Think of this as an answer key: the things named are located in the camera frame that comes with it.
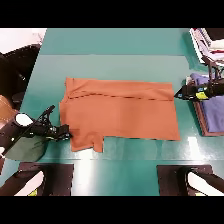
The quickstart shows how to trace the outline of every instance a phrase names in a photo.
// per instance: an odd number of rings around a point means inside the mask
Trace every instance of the orange cloth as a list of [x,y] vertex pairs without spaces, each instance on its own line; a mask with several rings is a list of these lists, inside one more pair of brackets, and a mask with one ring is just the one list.
[[60,117],[72,151],[102,152],[104,136],[180,140],[171,83],[66,78],[65,85]]

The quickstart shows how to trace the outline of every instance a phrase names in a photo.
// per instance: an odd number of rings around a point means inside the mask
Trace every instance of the stack of folded clothes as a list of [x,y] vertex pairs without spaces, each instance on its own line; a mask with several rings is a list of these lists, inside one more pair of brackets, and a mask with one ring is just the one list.
[[224,28],[191,28],[190,35],[200,63],[205,55],[224,66]]
[[[194,85],[208,82],[208,77],[192,73]],[[203,136],[224,135],[224,96],[216,96],[209,100],[194,102],[194,108],[200,123]]]

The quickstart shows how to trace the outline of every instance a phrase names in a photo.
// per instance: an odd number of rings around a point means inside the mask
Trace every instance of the table surface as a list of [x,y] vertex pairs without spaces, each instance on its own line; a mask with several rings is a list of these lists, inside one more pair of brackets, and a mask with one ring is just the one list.
[[[205,71],[186,29],[48,29],[21,111],[37,118],[54,104],[51,121],[59,125],[66,76],[172,82],[176,92],[186,76]],[[175,106],[181,141],[105,137],[103,153],[51,142],[39,162],[73,163],[72,195],[159,195],[159,164],[211,164],[224,178],[224,137],[201,136],[191,102]],[[18,164],[5,162],[0,185]]]

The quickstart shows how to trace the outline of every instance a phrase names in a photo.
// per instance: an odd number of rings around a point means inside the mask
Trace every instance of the black chair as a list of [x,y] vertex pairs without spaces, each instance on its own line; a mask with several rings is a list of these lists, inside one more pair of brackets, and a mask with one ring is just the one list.
[[0,95],[19,110],[33,71],[40,45],[29,45],[0,53]]

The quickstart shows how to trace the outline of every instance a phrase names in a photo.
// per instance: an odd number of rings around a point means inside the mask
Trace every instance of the orange fabric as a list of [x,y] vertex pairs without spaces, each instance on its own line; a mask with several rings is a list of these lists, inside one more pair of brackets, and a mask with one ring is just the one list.
[[180,140],[171,83],[66,78],[60,119],[72,151],[103,151],[104,136]]

